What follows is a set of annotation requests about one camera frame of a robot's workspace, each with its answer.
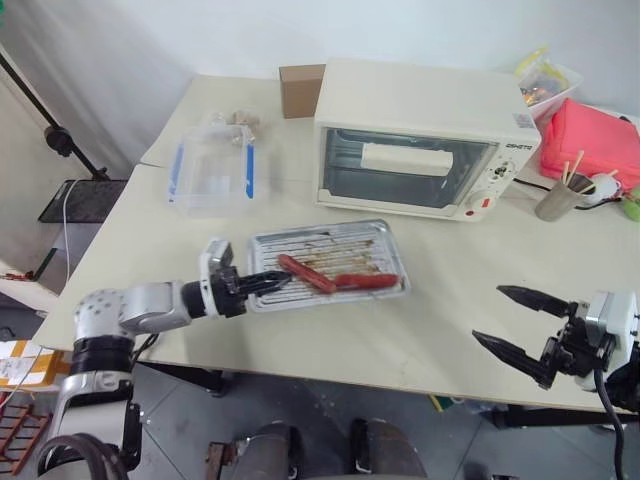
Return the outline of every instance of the table leg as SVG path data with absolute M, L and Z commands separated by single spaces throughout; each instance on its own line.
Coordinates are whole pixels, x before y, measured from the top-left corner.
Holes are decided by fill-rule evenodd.
M 222 378 L 222 370 L 208 370 L 197 367 L 168 365 L 165 363 L 140 362 L 144 366 L 193 383 L 207 390 L 214 397 L 222 397 L 227 393 L 229 382 Z
M 509 405 L 508 410 L 492 410 L 483 414 L 496 428 L 514 427 L 560 427 L 569 425 L 610 425 L 604 412 L 581 410 L 561 410 L 557 408 L 527 409 L 519 405 Z M 622 423 L 637 422 L 633 414 L 618 414 Z

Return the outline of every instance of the green object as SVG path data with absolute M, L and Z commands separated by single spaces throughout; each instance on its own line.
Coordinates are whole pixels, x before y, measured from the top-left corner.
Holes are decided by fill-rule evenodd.
M 640 186 L 634 187 L 622 199 L 622 210 L 634 222 L 640 222 Z
M 455 402 L 451 400 L 449 397 L 440 397 L 439 395 L 429 395 L 431 402 L 433 402 L 433 407 L 437 412 L 444 412 L 447 408 L 455 405 Z

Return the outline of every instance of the oven knob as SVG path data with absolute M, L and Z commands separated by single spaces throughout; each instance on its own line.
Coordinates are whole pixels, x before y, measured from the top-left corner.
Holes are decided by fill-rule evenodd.
M 489 210 L 493 208 L 495 203 L 496 197 L 493 192 L 483 190 L 472 194 L 471 197 L 469 197 L 469 202 L 467 205 L 472 211 L 480 213 L 483 210 Z

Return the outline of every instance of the plastic bag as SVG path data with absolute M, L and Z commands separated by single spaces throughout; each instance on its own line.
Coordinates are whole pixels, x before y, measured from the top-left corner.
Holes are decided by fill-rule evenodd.
M 515 71 L 527 106 L 544 102 L 569 88 L 569 80 L 549 61 L 548 48 L 540 48 L 525 58 Z

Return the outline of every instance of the oven door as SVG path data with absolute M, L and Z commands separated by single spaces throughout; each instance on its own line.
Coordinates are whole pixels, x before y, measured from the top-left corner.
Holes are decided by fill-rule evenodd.
M 327 128 L 321 197 L 345 206 L 455 213 L 498 144 Z

